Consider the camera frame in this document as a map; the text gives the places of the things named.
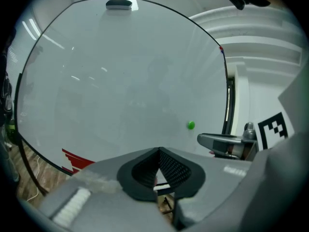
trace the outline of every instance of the wooden floor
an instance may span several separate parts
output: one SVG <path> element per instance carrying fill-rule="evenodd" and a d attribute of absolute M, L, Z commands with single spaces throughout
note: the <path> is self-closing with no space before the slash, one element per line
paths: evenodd
<path fill-rule="evenodd" d="M 34 175 L 36 176 L 39 170 L 37 163 L 39 157 L 26 144 L 24 144 L 24 148 L 29 164 L 33 170 Z M 33 181 L 31 180 L 29 173 L 26 170 L 26 167 L 24 165 L 24 162 L 21 158 L 17 146 L 14 145 L 12 147 L 12 150 L 10 151 L 10 156 L 13 163 L 16 166 L 18 173 L 20 174 L 20 182 L 17 189 L 17 197 L 23 200 L 28 200 L 29 198 L 37 194 L 37 188 L 33 183 Z M 65 173 L 54 168 L 41 158 L 39 159 L 39 167 L 40 172 L 37 179 L 40 185 L 49 192 L 54 190 L 56 187 L 62 184 L 67 178 L 70 177 L 69 175 L 66 175 Z M 39 192 L 39 195 L 29 200 L 29 203 L 31 203 L 34 207 L 38 207 L 43 198 L 44 197 Z"/>

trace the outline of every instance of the red marking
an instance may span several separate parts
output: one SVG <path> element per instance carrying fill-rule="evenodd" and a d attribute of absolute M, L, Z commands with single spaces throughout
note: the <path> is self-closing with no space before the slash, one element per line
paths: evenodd
<path fill-rule="evenodd" d="M 72 164 L 72 170 L 69 170 L 65 167 L 62 167 L 64 170 L 72 173 L 72 174 L 75 174 L 77 173 L 79 170 L 78 169 L 83 169 L 87 166 L 89 166 L 90 164 L 94 163 L 94 161 L 91 161 L 91 160 L 87 160 L 85 158 L 82 158 L 82 157 L 79 157 L 65 149 L 62 149 L 62 151 L 65 153 L 66 157 L 69 159 L 69 161 L 71 162 Z"/>

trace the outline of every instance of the green magnet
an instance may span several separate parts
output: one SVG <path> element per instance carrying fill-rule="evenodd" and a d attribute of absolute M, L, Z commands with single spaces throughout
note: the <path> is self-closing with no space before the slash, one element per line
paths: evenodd
<path fill-rule="evenodd" d="M 189 123 L 188 123 L 188 129 L 189 129 L 189 130 L 193 130 L 194 127 L 195 127 L 195 122 L 194 122 L 194 121 L 189 121 Z"/>

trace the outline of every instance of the whiteboard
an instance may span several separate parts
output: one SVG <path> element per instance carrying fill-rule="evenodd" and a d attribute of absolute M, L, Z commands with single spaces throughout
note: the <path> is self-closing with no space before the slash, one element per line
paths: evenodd
<path fill-rule="evenodd" d="M 222 132 L 227 99 L 218 43 L 166 7 L 106 10 L 107 1 L 71 5 L 37 41 L 18 92 L 19 133 L 68 170 L 65 151 L 90 162 L 157 146 L 207 155 L 197 135 Z"/>

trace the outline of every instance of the green object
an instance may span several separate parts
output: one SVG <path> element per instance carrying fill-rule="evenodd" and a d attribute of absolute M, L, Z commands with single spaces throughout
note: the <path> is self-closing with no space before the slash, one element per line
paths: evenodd
<path fill-rule="evenodd" d="M 188 129 L 189 129 L 189 130 L 193 130 L 194 127 L 195 127 L 195 122 L 194 122 L 194 121 L 190 121 L 190 122 L 188 123 Z"/>

